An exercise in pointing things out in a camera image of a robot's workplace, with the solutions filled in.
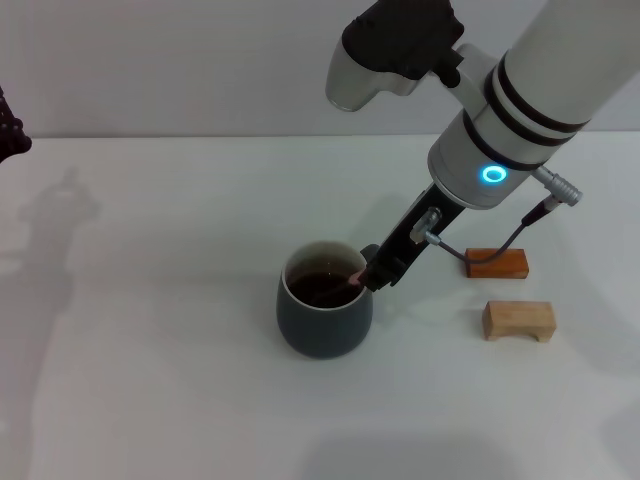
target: white tabletop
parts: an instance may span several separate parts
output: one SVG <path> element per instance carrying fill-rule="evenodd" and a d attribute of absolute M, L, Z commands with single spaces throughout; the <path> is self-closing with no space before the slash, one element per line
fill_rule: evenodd
<path fill-rule="evenodd" d="M 628 480 L 640 475 L 640 133 L 589 133 L 579 186 L 468 280 L 430 247 L 353 353 L 281 338 L 279 269 L 384 239 L 434 136 L 40 140 L 0 167 L 2 480 Z M 546 191 L 443 235 L 495 247 Z M 551 301 L 549 344 L 482 339 L 488 300 Z"/>

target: gray mug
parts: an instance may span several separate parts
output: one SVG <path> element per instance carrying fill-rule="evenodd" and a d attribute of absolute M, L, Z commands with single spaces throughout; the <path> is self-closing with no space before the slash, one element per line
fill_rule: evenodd
<path fill-rule="evenodd" d="M 333 271 L 348 278 L 366 267 L 367 258 L 375 253 L 375 249 L 377 246 L 370 245 L 358 252 L 339 242 L 315 242 L 291 256 L 282 269 L 276 308 L 278 326 L 289 345 L 308 357 L 333 358 L 362 343 L 373 317 L 370 290 L 360 287 L 359 293 L 348 303 L 323 308 L 299 300 L 290 286 L 316 272 Z"/>

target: coffee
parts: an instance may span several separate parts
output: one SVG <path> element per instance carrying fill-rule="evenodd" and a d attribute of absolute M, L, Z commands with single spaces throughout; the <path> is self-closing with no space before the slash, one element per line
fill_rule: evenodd
<path fill-rule="evenodd" d="M 362 287 L 349 284 L 349 277 L 339 273 L 308 273 L 289 285 L 302 303 L 317 308 L 336 308 L 356 299 Z"/>

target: orange wooden block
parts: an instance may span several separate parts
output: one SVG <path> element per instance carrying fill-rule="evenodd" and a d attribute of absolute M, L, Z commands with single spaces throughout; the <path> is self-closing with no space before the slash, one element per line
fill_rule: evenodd
<path fill-rule="evenodd" d="M 488 302 L 482 314 L 487 340 L 528 335 L 548 342 L 556 331 L 553 309 L 548 302 Z"/>
<path fill-rule="evenodd" d="M 494 254 L 495 248 L 467 248 L 467 257 L 482 260 Z M 521 248 L 510 248 L 490 263 L 467 264 L 469 278 L 527 278 L 529 264 Z"/>

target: cable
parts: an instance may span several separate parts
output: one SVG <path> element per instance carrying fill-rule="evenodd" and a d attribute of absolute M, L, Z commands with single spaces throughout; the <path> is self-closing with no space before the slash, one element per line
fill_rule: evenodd
<path fill-rule="evenodd" d="M 460 260 L 462 260 L 464 263 L 466 263 L 467 265 L 479 265 L 479 264 L 483 264 L 483 263 L 489 263 L 494 261 L 496 258 L 498 258 L 500 255 L 502 255 L 504 253 L 504 251 L 509 248 L 509 246 L 511 246 L 511 244 L 513 243 L 513 241 L 516 239 L 516 237 L 518 235 L 520 235 L 520 233 L 522 233 L 522 231 L 527 228 L 526 225 L 520 224 L 520 226 L 518 228 L 516 228 L 515 232 L 513 232 L 511 234 L 511 236 L 509 237 L 509 239 L 504 242 L 504 245 L 502 245 L 497 252 L 492 253 L 491 255 L 489 255 L 487 258 L 479 258 L 477 260 L 473 260 L 469 257 L 467 257 L 466 255 L 461 254 L 460 252 L 456 251 L 454 248 L 450 247 L 449 245 L 447 245 L 444 242 L 440 242 L 438 245 L 442 248 L 444 248 L 447 252 L 449 252 L 451 255 L 453 255 L 454 257 L 459 258 Z"/>

